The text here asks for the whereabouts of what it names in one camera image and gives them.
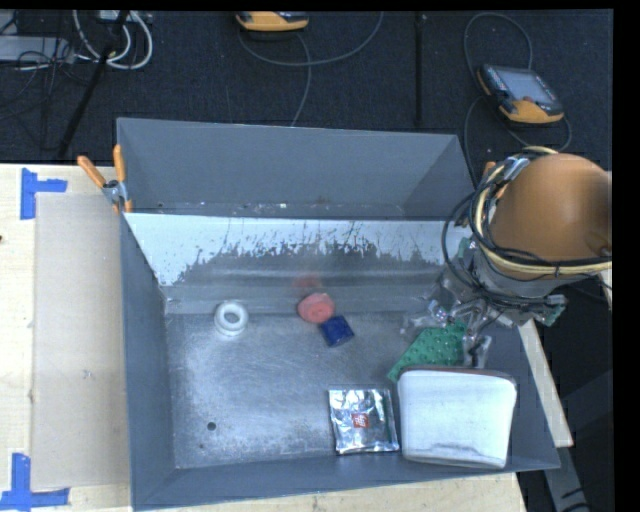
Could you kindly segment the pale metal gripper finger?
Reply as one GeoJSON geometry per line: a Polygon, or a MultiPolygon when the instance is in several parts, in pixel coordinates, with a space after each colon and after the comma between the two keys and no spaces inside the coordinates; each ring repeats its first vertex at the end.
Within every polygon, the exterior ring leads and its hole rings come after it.
{"type": "Polygon", "coordinates": [[[400,327],[400,334],[414,339],[427,328],[444,328],[449,322],[449,312],[436,300],[431,299],[419,312],[404,315],[400,327]]]}
{"type": "Polygon", "coordinates": [[[493,337],[488,328],[466,327],[463,335],[463,364],[468,368],[484,368],[492,346],[493,337]]]}

